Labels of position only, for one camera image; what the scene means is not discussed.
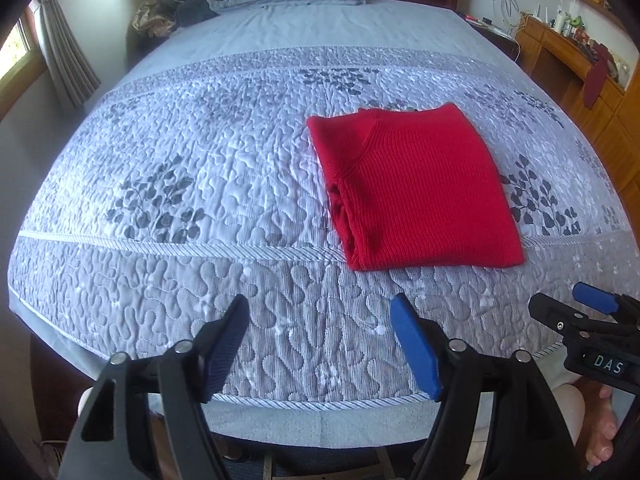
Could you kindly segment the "red knit sweater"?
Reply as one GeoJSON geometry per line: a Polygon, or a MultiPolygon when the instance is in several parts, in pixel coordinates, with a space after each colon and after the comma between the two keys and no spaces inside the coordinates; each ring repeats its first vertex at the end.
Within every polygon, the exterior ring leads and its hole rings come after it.
{"type": "Polygon", "coordinates": [[[454,104],[312,116],[307,126],[352,270],[524,262],[498,168],[454,104]]]}

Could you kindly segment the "pile of clothes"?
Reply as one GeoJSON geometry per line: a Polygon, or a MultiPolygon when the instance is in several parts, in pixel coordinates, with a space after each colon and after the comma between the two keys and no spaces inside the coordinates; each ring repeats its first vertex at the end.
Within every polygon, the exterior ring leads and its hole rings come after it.
{"type": "Polygon", "coordinates": [[[210,0],[150,0],[138,6],[131,26],[141,36],[165,38],[179,28],[216,18],[210,0]]]}

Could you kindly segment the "wooden desk cabinet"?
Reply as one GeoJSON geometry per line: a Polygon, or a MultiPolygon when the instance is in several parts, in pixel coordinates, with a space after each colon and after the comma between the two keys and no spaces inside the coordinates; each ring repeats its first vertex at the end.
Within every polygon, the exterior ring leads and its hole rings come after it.
{"type": "Polygon", "coordinates": [[[639,205],[639,73],[627,88],[605,78],[592,105],[585,102],[592,63],[573,41],[529,14],[516,32],[518,65],[552,97],[585,135],[624,203],[639,205]]]}

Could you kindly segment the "dark red hanging cloth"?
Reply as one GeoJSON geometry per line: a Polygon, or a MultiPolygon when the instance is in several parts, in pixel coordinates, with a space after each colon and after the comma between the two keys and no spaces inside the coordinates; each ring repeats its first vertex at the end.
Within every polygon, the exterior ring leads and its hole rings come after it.
{"type": "Polygon", "coordinates": [[[604,44],[593,41],[590,51],[594,55],[594,62],[585,79],[584,105],[591,110],[598,96],[600,96],[605,79],[610,73],[610,68],[615,68],[616,65],[613,55],[604,44]]]}

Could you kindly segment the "grey quilted bedspread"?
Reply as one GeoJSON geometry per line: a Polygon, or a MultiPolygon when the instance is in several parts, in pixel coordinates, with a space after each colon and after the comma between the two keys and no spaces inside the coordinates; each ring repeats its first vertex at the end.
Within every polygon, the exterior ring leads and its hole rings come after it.
{"type": "Polygon", "coordinates": [[[177,32],[70,138],[8,270],[11,310],[89,376],[115,352],[165,352],[245,296],[250,326],[209,425],[313,448],[430,432],[437,408],[398,346],[393,296],[480,352],[532,352],[559,385],[559,338],[527,304],[570,301],[578,282],[639,292],[639,249],[596,153],[454,12],[394,0],[245,9],[177,32]],[[524,264],[350,270],[307,117],[449,102],[494,156],[524,264]]]}

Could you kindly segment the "grey curtain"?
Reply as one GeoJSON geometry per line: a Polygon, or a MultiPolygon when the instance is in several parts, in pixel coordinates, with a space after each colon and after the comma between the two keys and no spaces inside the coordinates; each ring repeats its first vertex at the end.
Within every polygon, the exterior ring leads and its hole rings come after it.
{"type": "Polygon", "coordinates": [[[101,84],[58,0],[32,0],[38,47],[66,110],[80,110],[101,84]]]}

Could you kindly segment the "wooden window frame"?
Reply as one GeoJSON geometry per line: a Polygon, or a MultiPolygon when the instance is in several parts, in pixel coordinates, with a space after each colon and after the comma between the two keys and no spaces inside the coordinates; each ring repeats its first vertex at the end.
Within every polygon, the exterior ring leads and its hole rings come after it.
{"type": "Polygon", "coordinates": [[[35,17],[30,6],[26,6],[1,44],[1,119],[46,70],[35,17]]]}

